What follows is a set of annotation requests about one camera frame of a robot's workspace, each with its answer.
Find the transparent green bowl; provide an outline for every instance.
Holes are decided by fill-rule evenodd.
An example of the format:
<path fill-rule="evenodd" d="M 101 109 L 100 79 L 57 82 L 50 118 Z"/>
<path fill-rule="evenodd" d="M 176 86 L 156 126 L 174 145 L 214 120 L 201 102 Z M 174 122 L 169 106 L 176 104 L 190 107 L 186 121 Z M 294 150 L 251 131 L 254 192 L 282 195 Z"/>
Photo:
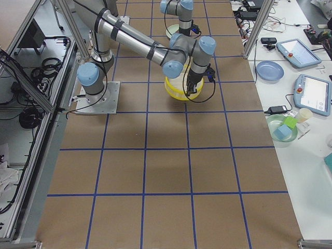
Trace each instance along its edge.
<path fill-rule="evenodd" d="M 289 136 L 285 137 L 282 140 L 278 139 L 273 134 L 276 129 L 278 129 L 280 126 L 282 126 L 285 118 L 286 118 L 285 116 L 280 115 L 280 114 L 274 114 L 267 118 L 266 121 L 268 123 L 268 127 L 270 129 L 271 137 L 273 140 L 280 141 L 280 142 L 291 142 L 291 141 L 295 140 L 295 138 L 297 137 L 297 128 L 296 127 L 294 127 L 294 129 L 292 129 L 292 133 Z"/>

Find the blue framed tablet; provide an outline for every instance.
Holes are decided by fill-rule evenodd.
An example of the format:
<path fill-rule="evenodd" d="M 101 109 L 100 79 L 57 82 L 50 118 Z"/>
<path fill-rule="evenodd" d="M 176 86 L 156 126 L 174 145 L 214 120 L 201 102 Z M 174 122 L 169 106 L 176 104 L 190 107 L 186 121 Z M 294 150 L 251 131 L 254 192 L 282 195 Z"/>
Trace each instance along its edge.
<path fill-rule="evenodd" d="M 329 116 L 331 108 L 332 82 L 301 74 L 294 88 L 294 103 L 298 108 Z"/>
<path fill-rule="evenodd" d="M 320 64 L 322 60 L 299 39 L 282 41 L 276 44 L 279 52 L 295 67 L 302 68 Z"/>

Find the beige cup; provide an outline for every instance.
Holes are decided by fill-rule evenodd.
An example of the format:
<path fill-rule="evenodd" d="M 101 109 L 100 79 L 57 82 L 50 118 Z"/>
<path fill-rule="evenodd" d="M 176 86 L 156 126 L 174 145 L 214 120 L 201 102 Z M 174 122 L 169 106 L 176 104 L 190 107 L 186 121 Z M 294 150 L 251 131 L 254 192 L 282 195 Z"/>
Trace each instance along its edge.
<path fill-rule="evenodd" d="M 312 117 L 312 111 L 307 108 L 301 108 L 295 118 L 298 123 L 302 123 Z"/>

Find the yellow basket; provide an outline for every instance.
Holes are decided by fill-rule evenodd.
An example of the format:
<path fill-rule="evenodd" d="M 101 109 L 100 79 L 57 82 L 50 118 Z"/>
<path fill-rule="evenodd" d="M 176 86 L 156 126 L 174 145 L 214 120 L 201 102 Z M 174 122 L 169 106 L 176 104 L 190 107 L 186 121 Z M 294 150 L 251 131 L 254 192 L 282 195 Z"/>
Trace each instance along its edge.
<path fill-rule="evenodd" d="M 188 101 L 187 97 L 185 96 L 184 92 L 183 92 L 183 87 L 182 87 L 182 84 L 183 84 L 183 75 L 186 71 L 186 68 L 187 68 L 187 65 L 184 66 L 181 74 L 175 78 L 175 79 L 168 79 L 167 77 L 165 78 L 165 89 L 166 89 L 166 92 L 173 98 L 177 99 L 177 100 L 182 100 L 182 101 Z M 187 70 L 187 73 L 186 73 L 186 76 L 185 76 L 185 82 L 184 82 L 184 87 L 185 87 L 185 91 L 187 91 L 187 75 L 188 75 L 188 71 L 189 69 Z M 200 94 L 201 90 L 202 90 L 202 87 L 204 85 L 204 80 L 202 78 L 202 80 L 200 82 L 198 82 L 197 84 L 197 93 L 195 94 L 191 94 L 189 96 L 189 98 L 191 100 L 197 98 L 197 96 Z"/>

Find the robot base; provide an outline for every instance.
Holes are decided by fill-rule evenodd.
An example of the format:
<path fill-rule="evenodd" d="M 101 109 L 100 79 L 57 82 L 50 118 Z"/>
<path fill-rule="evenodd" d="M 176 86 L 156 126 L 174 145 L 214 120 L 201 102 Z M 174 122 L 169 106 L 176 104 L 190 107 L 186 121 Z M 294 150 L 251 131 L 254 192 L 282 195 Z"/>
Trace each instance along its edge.
<path fill-rule="evenodd" d="M 110 96 L 106 101 L 86 107 L 82 110 L 78 110 L 76 111 L 76 114 L 116 114 L 116 109 L 118 107 L 120 82 L 109 81 L 107 83 L 107 89 L 108 91 L 110 91 Z M 79 94 L 85 94 L 85 90 L 83 89 L 83 87 L 81 88 Z M 89 103 L 86 98 L 81 98 L 78 99 L 76 108 L 80 109 L 88 105 L 91 105 L 91 103 Z"/>

